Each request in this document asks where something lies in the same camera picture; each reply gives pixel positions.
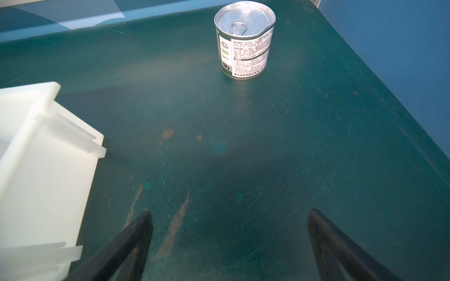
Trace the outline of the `silver tin can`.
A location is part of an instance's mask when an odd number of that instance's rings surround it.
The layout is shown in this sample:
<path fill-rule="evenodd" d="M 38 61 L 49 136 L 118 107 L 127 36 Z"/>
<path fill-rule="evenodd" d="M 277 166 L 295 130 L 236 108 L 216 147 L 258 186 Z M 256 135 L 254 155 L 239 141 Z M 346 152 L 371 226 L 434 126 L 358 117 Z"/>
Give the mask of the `silver tin can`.
<path fill-rule="evenodd" d="M 267 67 L 276 16 L 259 2 L 240 1 L 214 16 L 220 69 L 236 80 L 259 76 Z"/>

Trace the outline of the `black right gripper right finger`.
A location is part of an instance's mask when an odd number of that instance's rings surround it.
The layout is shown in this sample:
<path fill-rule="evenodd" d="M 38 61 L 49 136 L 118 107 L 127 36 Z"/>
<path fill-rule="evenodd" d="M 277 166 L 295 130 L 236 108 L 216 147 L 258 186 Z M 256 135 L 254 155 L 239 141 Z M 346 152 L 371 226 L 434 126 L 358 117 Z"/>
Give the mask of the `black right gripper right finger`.
<path fill-rule="evenodd" d="M 308 234 L 322 281 L 344 281 L 341 268 L 354 281 L 400 280 L 317 209 L 309 212 Z"/>

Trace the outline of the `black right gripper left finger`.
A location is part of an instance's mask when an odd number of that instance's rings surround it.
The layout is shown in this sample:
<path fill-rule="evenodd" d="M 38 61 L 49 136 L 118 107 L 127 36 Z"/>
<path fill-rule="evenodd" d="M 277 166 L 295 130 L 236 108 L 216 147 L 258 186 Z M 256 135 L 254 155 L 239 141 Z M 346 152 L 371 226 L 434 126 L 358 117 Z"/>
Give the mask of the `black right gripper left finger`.
<path fill-rule="evenodd" d="M 142 213 L 96 255 L 70 273 L 67 281 L 140 281 L 153 234 L 152 214 Z"/>

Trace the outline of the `white right bin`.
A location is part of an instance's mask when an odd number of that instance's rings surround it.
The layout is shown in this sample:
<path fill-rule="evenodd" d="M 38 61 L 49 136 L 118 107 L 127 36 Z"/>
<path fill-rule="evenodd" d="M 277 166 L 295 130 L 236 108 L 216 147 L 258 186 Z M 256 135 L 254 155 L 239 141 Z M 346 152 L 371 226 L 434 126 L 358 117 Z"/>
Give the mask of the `white right bin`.
<path fill-rule="evenodd" d="M 77 244 L 104 137 L 55 100 L 55 82 L 1 90 L 1 279 L 60 281 Z"/>

